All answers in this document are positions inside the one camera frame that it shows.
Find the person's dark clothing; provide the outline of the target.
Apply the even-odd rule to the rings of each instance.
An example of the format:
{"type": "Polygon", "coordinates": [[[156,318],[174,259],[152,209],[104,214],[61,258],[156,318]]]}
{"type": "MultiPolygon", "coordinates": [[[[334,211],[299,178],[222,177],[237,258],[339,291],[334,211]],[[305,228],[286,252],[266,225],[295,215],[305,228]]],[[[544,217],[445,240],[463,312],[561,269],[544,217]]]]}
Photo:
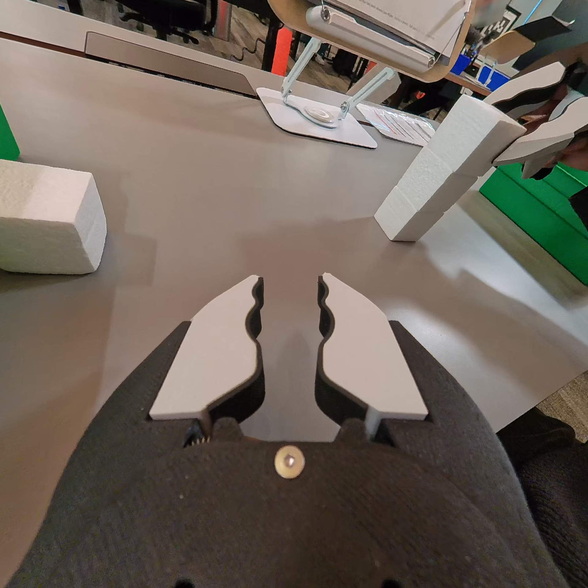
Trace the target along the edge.
{"type": "Polygon", "coordinates": [[[587,587],[587,442],[532,408],[497,433],[533,520],[570,587],[587,587]]]}

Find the small background document stand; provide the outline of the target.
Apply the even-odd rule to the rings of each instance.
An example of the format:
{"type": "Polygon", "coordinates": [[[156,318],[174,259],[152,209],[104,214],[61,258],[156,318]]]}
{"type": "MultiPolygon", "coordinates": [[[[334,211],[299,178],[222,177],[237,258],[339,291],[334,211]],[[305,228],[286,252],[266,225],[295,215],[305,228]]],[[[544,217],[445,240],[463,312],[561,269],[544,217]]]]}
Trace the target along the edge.
{"type": "Polygon", "coordinates": [[[501,35],[479,51],[478,57],[481,58],[482,63],[476,80],[479,81],[482,69],[486,66],[486,63],[489,62],[490,71],[488,78],[484,83],[484,86],[487,87],[494,71],[496,70],[496,65],[502,65],[518,58],[520,55],[533,49],[535,45],[535,41],[528,39],[518,32],[518,30],[511,30],[501,35]]]}

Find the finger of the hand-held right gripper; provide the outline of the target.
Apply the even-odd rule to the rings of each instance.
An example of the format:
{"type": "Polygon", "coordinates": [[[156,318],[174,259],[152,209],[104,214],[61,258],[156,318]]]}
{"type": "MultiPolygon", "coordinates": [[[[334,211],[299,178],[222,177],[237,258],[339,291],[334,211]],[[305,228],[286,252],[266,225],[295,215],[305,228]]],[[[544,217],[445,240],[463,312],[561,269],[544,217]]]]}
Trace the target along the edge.
{"type": "Polygon", "coordinates": [[[562,112],[512,143],[492,163],[522,164],[523,179],[542,179],[542,171],[572,143],[587,136],[587,97],[566,104],[562,112]]]}
{"type": "Polygon", "coordinates": [[[504,114],[530,114],[552,99],[566,78],[567,68],[553,62],[514,77],[489,94],[484,102],[504,114]]]}

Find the green plastic bin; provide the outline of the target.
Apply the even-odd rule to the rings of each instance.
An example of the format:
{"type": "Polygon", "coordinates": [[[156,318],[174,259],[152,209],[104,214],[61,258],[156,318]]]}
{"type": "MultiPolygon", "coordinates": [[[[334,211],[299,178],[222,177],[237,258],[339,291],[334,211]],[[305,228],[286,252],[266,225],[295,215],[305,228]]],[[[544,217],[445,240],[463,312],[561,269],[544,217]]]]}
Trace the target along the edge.
{"type": "Polygon", "coordinates": [[[587,172],[555,166],[543,179],[523,179],[522,165],[496,168],[480,193],[587,285],[587,228],[570,200],[587,188],[587,172]]]}
{"type": "Polygon", "coordinates": [[[0,157],[1,159],[5,160],[18,160],[20,156],[20,149],[2,107],[0,107],[0,124],[0,157]]]}

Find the black office chair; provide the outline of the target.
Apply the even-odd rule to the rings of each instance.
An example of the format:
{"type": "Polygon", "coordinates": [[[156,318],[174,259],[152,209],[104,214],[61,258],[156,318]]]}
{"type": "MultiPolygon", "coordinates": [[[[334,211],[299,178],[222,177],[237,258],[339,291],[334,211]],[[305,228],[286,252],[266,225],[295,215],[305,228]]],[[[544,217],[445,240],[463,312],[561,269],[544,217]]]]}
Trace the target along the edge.
{"type": "Polygon", "coordinates": [[[184,43],[199,44],[192,33],[212,32],[206,1],[115,1],[121,21],[150,26],[159,40],[177,36],[184,43]]]}

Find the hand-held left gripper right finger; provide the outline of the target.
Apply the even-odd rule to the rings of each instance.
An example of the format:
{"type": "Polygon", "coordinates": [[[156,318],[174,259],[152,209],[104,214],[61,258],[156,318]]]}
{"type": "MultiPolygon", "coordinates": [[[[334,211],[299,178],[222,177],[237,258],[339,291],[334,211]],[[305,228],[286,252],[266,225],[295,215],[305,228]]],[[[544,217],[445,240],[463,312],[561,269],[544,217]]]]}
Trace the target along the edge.
{"type": "Polygon", "coordinates": [[[363,423],[375,437],[384,421],[424,422],[429,410],[386,314],[331,273],[318,277],[315,401],[343,427],[363,423]]]}

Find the small blue bin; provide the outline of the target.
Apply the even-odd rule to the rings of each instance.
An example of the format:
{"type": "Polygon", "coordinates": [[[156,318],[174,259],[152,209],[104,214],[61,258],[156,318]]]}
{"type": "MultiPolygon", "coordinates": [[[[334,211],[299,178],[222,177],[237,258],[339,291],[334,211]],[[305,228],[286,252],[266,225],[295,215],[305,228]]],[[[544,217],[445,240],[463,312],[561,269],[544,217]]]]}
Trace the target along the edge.
{"type": "Polygon", "coordinates": [[[507,83],[509,79],[510,77],[496,70],[495,67],[490,67],[489,65],[483,65],[478,71],[478,75],[476,77],[476,81],[480,85],[489,88],[491,92],[507,83]]]}
{"type": "Polygon", "coordinates": [[[450,73],[455,76],[460,76],[463,73],[475,77],[481,68],[481,60],[479,54],[474,51],[463,51],[459,54],[450,73]]]}

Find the orange cone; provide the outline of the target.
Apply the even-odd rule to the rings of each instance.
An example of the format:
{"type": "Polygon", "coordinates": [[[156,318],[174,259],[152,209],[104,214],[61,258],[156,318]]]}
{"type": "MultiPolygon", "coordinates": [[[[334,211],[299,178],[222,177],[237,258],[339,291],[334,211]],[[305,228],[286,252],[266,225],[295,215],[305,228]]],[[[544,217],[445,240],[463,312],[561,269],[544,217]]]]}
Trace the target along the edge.
{"type": "Polygon", "coordinates": [[[278,30],[275,53],[271,68],[271,72],[273,74],[282,77],[287,75],[292,39],[293,33],[287,27],[282,27],[280,30],[278,30]]]}

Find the printed instruction sheet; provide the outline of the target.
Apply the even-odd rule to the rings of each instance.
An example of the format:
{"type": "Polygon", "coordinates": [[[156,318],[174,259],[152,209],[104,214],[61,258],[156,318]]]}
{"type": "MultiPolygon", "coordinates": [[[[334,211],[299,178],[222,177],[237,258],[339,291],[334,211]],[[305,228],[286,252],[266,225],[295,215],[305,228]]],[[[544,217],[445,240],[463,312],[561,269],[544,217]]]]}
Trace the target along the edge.
{"type": "Polygon", "coordinates": [[[325,1],[378,32],[450,56],[471,1],[325,1]]]}

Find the white foam cube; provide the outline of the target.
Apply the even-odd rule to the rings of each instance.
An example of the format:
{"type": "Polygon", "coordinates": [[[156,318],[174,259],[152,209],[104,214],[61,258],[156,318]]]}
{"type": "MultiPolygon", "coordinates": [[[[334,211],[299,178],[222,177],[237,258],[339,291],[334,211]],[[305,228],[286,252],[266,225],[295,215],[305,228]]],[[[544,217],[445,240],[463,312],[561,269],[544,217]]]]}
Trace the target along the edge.
{"type": "Polygon", "coordinates": [[[89,172],[1,160],[1,269],[86,275],[99,268],[107,219],[89,172]]]}
{"type": "Polygon", "coordinates": [[[379,227],[393,242],[417,242],[450,209],[452,204],[427,201],[423,207],[394,187],[373,215],[379,227]]]}
{"type": "Polygon", "coordinates": [[[446,212],[478,180],[473,172],[454,172],[423,147],[394,187],[417,212],[446,212]]]}
{"type": "Polygon", "coordinates": [[[454,173],[484,175],[526,128],[493,105],[462,95],[427,144],[454,173]]]}

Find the white document stand with sheet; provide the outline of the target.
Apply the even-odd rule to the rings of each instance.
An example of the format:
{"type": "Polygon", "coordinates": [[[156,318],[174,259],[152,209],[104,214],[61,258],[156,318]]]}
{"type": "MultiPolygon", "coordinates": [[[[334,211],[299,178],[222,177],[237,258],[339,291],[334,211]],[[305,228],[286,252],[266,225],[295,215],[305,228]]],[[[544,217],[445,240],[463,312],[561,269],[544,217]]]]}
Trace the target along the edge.
{"type": "Polygon", "coordinates": [[[468,11],[450,56],[431,52],[386,31],[364,26],[324,1],[270,1],[275,14],[287,26],[309,35],[310,41],[283,79],[280,91],[258,87],[256,93],[276,126],[293,135],[376,149],[376,141],[350,111],[379,86],[403,73],[424,82],[435,82],[452,69],[471,25],[476,2],[468,11]],[[329,43],[382,65],[383,70],[364,87],[333,107],[292,93],[293,85],[321,44],[329,43]]]}

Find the black flat panel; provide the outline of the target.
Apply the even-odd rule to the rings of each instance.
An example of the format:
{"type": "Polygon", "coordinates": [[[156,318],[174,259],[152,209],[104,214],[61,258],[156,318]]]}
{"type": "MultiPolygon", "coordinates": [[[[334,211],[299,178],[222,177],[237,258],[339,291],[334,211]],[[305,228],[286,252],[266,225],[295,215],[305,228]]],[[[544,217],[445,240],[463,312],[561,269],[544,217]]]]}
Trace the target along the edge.
{"type": "Polygon", "coordinates": [[[564,21],[550,15],[532,22],[526,22],[514,30],[533,43],[553,38],[564,33],[570,33],[576,20],[564,21]]]}

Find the laminated paper sheet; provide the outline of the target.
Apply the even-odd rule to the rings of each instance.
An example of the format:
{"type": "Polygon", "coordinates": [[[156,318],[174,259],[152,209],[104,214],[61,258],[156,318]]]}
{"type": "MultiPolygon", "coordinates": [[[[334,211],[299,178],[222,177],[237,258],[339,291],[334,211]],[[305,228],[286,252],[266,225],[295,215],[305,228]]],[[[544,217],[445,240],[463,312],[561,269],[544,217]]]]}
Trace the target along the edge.
{"type": "Polygon", "coordinates": [[[356,108],[381,135],[393,141],[422,148],[436,132],[428,119],[406,115],[385,107],[359,104],[356,108]]]}

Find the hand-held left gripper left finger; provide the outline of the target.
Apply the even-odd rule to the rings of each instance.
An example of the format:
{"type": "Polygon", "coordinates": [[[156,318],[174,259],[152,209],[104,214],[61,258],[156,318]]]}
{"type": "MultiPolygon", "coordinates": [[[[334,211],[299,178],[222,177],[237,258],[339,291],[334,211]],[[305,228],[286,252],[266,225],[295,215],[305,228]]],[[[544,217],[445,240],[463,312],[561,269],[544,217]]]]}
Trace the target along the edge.
{"type": "Polygon", "coordinates": [[[250,275],[195,314],[149,411],[152,420],[198,420],[210,434],[219,419],[242,423],[261,407],[263,285],[250,275]]]}

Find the person's right hand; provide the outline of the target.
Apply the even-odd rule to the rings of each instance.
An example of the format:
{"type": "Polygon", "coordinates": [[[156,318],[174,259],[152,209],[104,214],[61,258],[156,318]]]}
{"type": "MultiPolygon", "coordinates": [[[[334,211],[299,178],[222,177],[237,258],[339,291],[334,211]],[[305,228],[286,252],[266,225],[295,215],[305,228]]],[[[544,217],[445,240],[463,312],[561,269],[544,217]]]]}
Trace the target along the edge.
{"type": "Polygon", "coordinates": [[[566,84],[561,84],[553,96],[542,106],[534,111],[522,116],[518,121],[527,129],[528,132],[539,127],[548,121],[552,112],[559,106],[562,100],[565,99],[569,93],[569,87],[566,84]]]}

